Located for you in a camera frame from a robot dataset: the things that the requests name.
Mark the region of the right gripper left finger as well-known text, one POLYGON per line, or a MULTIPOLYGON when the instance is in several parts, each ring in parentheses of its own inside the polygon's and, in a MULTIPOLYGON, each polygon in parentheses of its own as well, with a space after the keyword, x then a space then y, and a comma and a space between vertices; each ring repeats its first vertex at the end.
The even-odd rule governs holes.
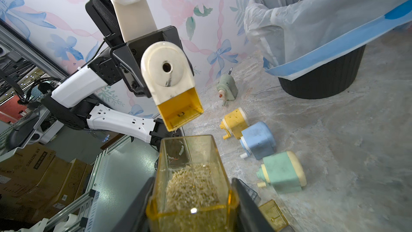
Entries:
POLYGON ((150 232, 146 208, 153 193, 155 178, 150 177, 136 198, 132 201, 123 217, 111 230, 112 232, 150 232))

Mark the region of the dark shavings tray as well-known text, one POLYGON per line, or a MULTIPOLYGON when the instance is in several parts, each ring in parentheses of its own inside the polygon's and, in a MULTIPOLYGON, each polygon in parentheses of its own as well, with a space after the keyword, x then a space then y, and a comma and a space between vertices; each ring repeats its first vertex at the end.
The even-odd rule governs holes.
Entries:
POLYGON ((251 199, 254 201, 256 205, 258 205, 261 202, 261 198, 259 197, 258 193, 254 191, 251 187, 249 187, 244 181, 241 179, 239 180, 241 185, 244 187, 248 195, 251 197, 251 199))

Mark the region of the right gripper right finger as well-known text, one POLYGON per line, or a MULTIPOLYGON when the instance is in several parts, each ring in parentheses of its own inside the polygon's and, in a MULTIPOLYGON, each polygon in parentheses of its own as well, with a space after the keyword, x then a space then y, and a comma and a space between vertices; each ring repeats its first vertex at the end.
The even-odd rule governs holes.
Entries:
POLYGON ((233 178, 231 185, 238 193, 239 206, 235 218, 234 232, 274 232, 264 215, 259 210, 241 185, 240 179, 233 178))

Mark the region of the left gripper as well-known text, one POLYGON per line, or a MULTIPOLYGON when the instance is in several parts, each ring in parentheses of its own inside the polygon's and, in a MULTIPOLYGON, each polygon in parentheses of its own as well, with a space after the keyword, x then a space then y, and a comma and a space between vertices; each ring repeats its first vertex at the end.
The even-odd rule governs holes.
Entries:
POLYGON ((177 28, 168 26, 112 51, 132 74, 132 91, 148 98, 193 98, 193 67, 177 28))

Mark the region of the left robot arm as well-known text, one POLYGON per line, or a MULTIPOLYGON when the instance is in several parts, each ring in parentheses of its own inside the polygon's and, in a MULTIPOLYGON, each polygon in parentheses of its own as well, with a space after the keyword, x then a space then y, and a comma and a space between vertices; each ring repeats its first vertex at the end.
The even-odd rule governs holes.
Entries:
POLYGON ((163 138, 182 137, 182 129, 169 132, 162 118, 140 118, 115 111, 91 97, 104 87, 124 81, 136 97, 150 98, 140 69, 142 55, 157 42, 167 41, 181 47, 177 28, 167 26, 126 43, 110 0, 89 0, 85 9, 108 47, 58 87, 49 89, 41 103, 59 122, 74 130, 116 132, 156 148, 160 148, 163 138))

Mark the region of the yellow pencil sharpener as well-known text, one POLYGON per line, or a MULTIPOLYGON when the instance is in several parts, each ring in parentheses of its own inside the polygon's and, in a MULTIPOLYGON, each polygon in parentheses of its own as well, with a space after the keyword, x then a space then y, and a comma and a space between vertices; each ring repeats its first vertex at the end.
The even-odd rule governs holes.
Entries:
POLYGON ((241 139, 242 131, 250 126, 246 112, 239 107, 227 114, 220 124, 220 129, 226 132, 223 139, 226 140, 234 136, 237 140, 241 139))
POLYGON ((161 41, 149 46, 141 72, 169 132, 204 113, 188 59, 177 45, 161 41))

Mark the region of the blue pencil sharpener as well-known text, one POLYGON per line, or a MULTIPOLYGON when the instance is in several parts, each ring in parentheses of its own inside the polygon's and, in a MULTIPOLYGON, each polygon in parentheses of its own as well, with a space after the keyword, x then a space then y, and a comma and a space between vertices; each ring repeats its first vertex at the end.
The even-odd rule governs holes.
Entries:
POLYGON ((243 130, 239 142, 245 151, 240 155, 242 159, 253 155, 256 160, 261 160, 276 152, 276 141, 269 127, 263 121, 243 130))

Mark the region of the green pencil sharpener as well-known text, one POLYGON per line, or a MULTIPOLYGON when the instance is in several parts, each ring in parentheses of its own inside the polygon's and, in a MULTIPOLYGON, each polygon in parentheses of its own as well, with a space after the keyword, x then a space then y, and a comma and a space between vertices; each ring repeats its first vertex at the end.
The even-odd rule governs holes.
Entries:
POLYGON ((271 186, 278 194, 299 192, 307 185, 303 167, 292 151, 264 157, 256 173, 259 188, 271 186))
POLYGON ((233 68, 231 68, 227 74, 223 74, 217 85, 218 96, 219 99, 223 101, 223 106, 225 106, 228 101, 234 101, 238 95, 235 79, 231 75, 232 71, 233 68))

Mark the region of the yellow transparent shavings tray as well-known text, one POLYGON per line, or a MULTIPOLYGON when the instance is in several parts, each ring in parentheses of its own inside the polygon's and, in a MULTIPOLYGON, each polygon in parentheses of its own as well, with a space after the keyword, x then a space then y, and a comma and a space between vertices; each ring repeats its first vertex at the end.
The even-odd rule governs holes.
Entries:
POLYGON ((259 206, 259 210, 275 232, 281 232, 289 225, 289 222, 274 200, 270 200, 259 206))

